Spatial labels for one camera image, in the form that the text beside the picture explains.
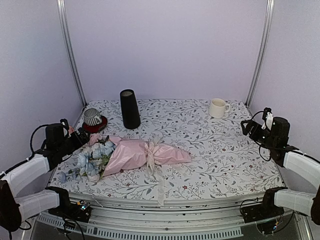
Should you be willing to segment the aluminium frame post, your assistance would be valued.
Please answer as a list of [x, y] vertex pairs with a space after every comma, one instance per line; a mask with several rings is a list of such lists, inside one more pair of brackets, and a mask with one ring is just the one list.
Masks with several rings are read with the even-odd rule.
[[263, 61], [265, 57], [265, 53], [267, 50], [267, 44], [270, 36], [271, 26], [272, 26], [272, 20], [273, 20], [273, 13], [274, 13], [274, 6], [275, 1], [274, 0], [267, 0], [266, 1], [266, 9], [265, 9], [265, 15], [264, 15], [264, 21], [263, 21], [263, 28], [262, 28], [262, 35], [261, 35], [261, 41], [260, 46], [258, 49], [258, 55], [257, 60], [255, 63], [252, 80], [249, 86], [249, 91], [246, 97], [245, 105], [249, 108], [253, 102], [254, 94], [257, 89], [260, 73], [263, 66]]
[[56, 3], [57, 3], [57, 11], [58, 11], [58, 17], [59, 17], [60, 27], [62, 31], [63, 41], [65, 44], [66, 53], [67, 53], [71, 73], [73, 76], [75, 88], [78, 93], [80, 102], [84, 108], [87, 105], [87, 100], [85, 97], [85, 92], [81, 83], [79, 71], [77, 68], [76, 58], [73, 51], [65, 0], [57, 0]]

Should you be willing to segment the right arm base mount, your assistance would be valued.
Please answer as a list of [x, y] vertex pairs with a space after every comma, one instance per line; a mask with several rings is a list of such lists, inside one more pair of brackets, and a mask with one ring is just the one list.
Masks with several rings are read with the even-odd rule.
[[272, 235], [278, 230], [285, 210], [283, 207], [264, 206], [257, 199], [246, 199], [241, 202], [239, 212], [246, 224], [272, 219], [256, 224], [256, 228], [261, 234]]

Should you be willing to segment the aluminium front rail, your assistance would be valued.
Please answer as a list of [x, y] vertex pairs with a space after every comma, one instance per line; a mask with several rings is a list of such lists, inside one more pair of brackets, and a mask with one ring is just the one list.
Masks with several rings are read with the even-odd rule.
[[261, 194], [200, 200], [134, 200], [71, 193], [92, 208], [87, 223], [64, 227], [62, 218], [43, 212], [30, 219], [23, 240], [311, 240], [306, 217], [286, 209], [276, 218], [245, 222], [240, 209], [262, 199]]

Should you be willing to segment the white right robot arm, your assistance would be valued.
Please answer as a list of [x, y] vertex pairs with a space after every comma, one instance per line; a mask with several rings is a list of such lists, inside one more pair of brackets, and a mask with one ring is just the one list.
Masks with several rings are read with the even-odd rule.
[[254, 119], [240, 122], [242, 133], [249, 136], [260, 148], [269, 151], [269, 159], [278, 166], [290, 170], [313, 185], [316, 193], [274, 187], [266, 190], [262, 203], [258, 205], [259, 218], [269, 218], [283, 208], [311, 218], [320, 224], [320, 161], [289, 145], [290, 123], [283, 117], [264, 114], [264, 124]]

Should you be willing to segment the left aluminium frame post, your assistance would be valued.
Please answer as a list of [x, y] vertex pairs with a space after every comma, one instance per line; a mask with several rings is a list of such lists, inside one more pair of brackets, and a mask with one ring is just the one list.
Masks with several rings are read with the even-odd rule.
[[80, 102], [84, 108], [87, 105], [87, 100], [85, 97], [85, 92], [81, 83], [79, 71], [77, 68], [76, 58], [73, 51], [65, 0], [57, 0], [56, 3], [57, 3], [57, 11], [58, 11], [58, 17], [59, 17], [60, 27], [62, 31], [63, 41], [65, 44], [66, 53], [67, 53], [71, 73], [73, 76], [75, 88], [78, 93]]

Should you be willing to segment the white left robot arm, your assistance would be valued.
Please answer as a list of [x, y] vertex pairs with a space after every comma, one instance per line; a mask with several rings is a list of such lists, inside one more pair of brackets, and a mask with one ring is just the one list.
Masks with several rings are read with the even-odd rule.
[[49, 186], [38, 193], [18, 197], [27, 185], [54, 170], [90, 140], [81, 127], [69, 133], [66, 119], [42, 127], [45, 140], [40, 149], [32, 149], [30, 157], [0, 174], [0, 225], [9, 233], [17, 231], [23, 222], [43, 211], [77, 225], [90, 220], [92, 208], [83, 201], [72, 203], [69, 192], [60, 187]]

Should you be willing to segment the red lacquer saucer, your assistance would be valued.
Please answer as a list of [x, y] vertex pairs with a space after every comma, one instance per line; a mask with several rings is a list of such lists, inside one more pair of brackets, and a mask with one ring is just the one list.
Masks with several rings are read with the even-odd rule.
[[85, 132], [89, 134], [99, 133], [100, 131], [104, 130], [108, 124], [108, 120], [105, 116], [102, 116], [101, 119], [102, 119], [102, 122], [94, 126], [89, 126], [85, 122], [83, 122], [82, 128], [84, 129]]

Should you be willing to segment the black tapered vase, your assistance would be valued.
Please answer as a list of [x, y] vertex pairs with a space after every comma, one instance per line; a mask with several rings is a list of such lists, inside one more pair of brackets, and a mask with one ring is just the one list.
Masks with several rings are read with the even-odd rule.
[[141, 119], [135, 92], [132, 89], [120, 92], [120, 106], [124, 127], [129, 130], [137, 129]]

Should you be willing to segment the right aluminium frame post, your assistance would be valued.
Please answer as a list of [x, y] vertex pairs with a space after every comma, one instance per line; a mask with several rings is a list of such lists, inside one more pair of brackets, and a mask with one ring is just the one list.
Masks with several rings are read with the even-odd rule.
[[273, 20], [273, 13], [274, 13], [274, 6], [275, 1], [274, 0], [267, 0], [266, 1], [266, 9], [265, 9], [265, 15], [264, 15], [264, 21], [263, 21], [263, 28], [262, 28], [262, 35], [261, 35], [261, 41], [260, 46], [258, 49], [258, 55], [257, 60], [255, 63], [252, 80], [249, 86], [249, 91], [246, 97], [245, 105], [249, 108], [253, 102], [254, 94], [257, 89], [260, 73], [263, 66], [263, 61], [265, 57], [265, 53], [267, 50], [267, 44], [270, 36], [271, 26], [272, 26], [272, 20]]

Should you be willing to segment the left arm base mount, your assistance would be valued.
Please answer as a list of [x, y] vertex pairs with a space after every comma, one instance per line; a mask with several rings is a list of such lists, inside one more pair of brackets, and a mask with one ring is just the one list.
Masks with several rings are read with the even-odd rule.
[[66, 198], [59, 201], [58, 207], [49, 209], [48, 213], [61, 218], [88, 223], [91, 217], [92, 208], [88, 201], [79, 200], [77, 202], [71, 202], [69, 198]]

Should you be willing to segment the pink flower bouquet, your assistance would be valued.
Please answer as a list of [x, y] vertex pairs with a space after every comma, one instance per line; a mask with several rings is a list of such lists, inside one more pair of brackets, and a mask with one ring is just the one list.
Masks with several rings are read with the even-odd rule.
[[[104, 138], [94, 133], [78, 153], [74, 167], [59, 173], [59, 181], [65, 183], [69, 178], [87, 177], [90, 182], [97, 183], [103, 177], [124, 170], [147, 167], [145, 144], [149, 142], [113, 135]], [[160, 142], [155, 146], [153, 156], [156, 167], [192, 162], [187, 151]]]

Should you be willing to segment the striped grey teacup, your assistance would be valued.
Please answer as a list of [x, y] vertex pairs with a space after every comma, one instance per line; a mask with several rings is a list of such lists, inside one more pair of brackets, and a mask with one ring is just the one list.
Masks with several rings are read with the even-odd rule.
[[102, 123], [102, 117], [95, 108], [85, 110], [83, 114], [84, 123], [88, 126], [96, 126]]

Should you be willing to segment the cream ceramic mug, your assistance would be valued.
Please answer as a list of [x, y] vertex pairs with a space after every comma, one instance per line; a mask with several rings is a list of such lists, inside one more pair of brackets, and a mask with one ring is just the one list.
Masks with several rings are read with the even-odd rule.
[[223, 99], [214, 98], [210, 102], [209, 115], [213, 118], [223, 118], [231, 109], [231, 105]]

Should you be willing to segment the floral patterned tablecloth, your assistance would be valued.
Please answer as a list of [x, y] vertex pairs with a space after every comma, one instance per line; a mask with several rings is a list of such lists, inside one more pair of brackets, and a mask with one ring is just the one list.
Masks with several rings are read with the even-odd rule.
[[205, 200], [253, 194], [283, 186], [266, 149], [241, 131], [251, 118], [229, 101], [222, 118], [209, 100], [144, 99], [141, 123], [126, 129], [116, 100], [91, 101], [87, 110], [107, 118], [90, 143], [61, 163], [49, 185], [71, 193], [129, 200]]

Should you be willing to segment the cream printed ribbon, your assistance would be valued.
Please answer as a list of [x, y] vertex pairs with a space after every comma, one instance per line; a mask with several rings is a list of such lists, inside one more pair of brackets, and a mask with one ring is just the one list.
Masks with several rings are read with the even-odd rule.
[[157, 188], [157, 202], [163, 207], [165, 201], [165, 193], [164, 193], [164, 178], [161, 169], [156, 167], [155, 158], [154, 158], [154, 149], [155, 146], [159, 143], [161, 138], [156, 136], [151, 142], [145, 144], [145, 152], [146, 152], [146, 167], [147, 172], [150, 175], [154, 175], [158, 180], [158, 188]]

